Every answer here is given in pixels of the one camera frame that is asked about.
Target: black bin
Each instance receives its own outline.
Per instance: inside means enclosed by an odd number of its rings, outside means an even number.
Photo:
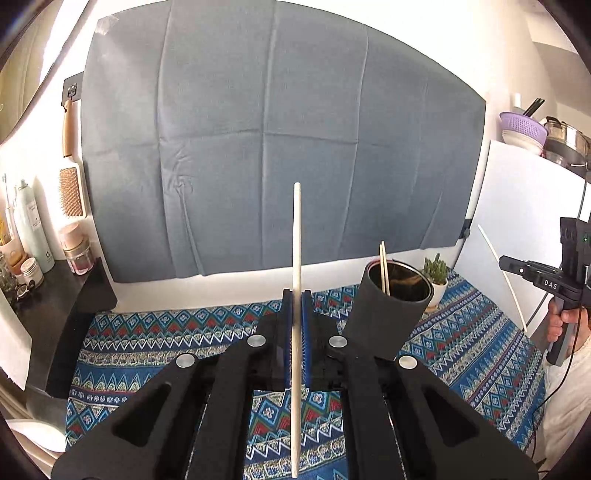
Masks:
[[[431,282],[416,268],[389,260],[390,295],[382,292],[379,260],[363,271],[343,335],[373,356],[393,360],[433,297]]]

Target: black cable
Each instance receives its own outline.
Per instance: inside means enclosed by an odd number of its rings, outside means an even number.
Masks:
[[[535,415],[535,412],[537,412],[537,411],[538,411],[538,410],[539,410],[541,407],[543,407],[543,406],[546,404],[546,402],[547,402],[549,399],[551,399],[551,398],[554,396],[554,394],[555,394],[555,393],[556,393],[556,392],[557,392],[557,391],[560,389],[560,387],[562,387],[562,385],[564,384],[564,381],[566,380],[566,376],[569,374],[570,366],[571,366],[571,365],[572,365],[572,363],[573,363],[573,357],[574,357],[574,347],[577,345],[577,339],[579,338],[579,330],[580,330],[580,328],[581,328],[581,314],[582,314],[582,312],[583,312],[583,292],[584,292],[584,289],[585,289],[585,288],[587,288],[587,285],[585,285],[585,286],[583,287],[583,290],[581,290],[581,295],[580,295],[580,297],[579,297],[579,318],[577,319],[577,331],[576,331],[576,333],[574,334],[573,350],[572,350],[572,351],[571,351],[571,353],[570,353],[569,364],[568,364],[568,366],[566,367],[566,372],[564,372],[564,377],[562,378],[562,381],[560,382],[560,385],[559,385],[558,387],[556,387],[556,389],[555,389],[555,390],[554,390],[554,391],[553,391],[553,392],[552,392],[550,395],[548,395],[548,396],[545,398],[545,400],[544,400],[544,401],[543,401],[543,402],[542,402],[540,405],[538,405],[538,406],[535,408],[535,410],[534,410],[534,411],[531,413],[531,418],[532,418],[532,421],[534,422],[534,448],[533,448],[533,450],[531,451],[531,459],[532,459],[532,460],[534,459],[534,455],[535,455],[535,446],[536,446],[536,432],[537,432],[537,429],[538,429],[538,428],[536,427],[536,425],[535,425],[535,419],[534,419],[534,415]]]
[[[581,213],[583,212],[583,203],[585,201],[585,192],[587,191],[587,177],[585,177],[585,181],[583,183],[584,183],[584,185],[583,185],[583,194],[581,195],[581,203],[579,203],[579,212],[577,213],[577,218],[579,218],[579,219],[581,217]],[[589,215],[589,221],[588,221],[588,223],[591,223],[591,213]],[[546,298],[548,298],[548,292],[544,293],[544,296],[540,300],[540,303],[538,303],[538,306],[535,308],[534,313],[531,314],[530,319],[525,324],[526,326],[528,326],[528,327],[530,326],[531,321],[534,319],[534,317],[540,311],[540,308],[544,304],[544,301],[546,300]]]

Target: potted cactus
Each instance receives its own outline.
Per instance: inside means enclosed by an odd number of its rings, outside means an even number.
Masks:
[[[437,254],[435,260],[429,260],[425,257],[423,273],[429,279],[431,285],[433,285],[433,298],[427,307],[433,309],[439,305],[439,302],[446,291],[449,267],[443,260],[439,259],[439,254]]]

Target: white bottle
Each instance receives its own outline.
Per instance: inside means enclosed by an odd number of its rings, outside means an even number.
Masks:
[[[49,245],[47,245],[47,238],[37,210],[35,193],[24,180],[21,180],[17,191],[17,206],[14,213],[25,251],[35,257],[43,273],[49,272],[56,261],[49,250]]]

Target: white paper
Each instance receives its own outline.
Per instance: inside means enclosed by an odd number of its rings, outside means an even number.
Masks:
[[[2,293],[0,295],[0,367],[21,390],[25,390],[29,374],[31,344],[31,336]]]

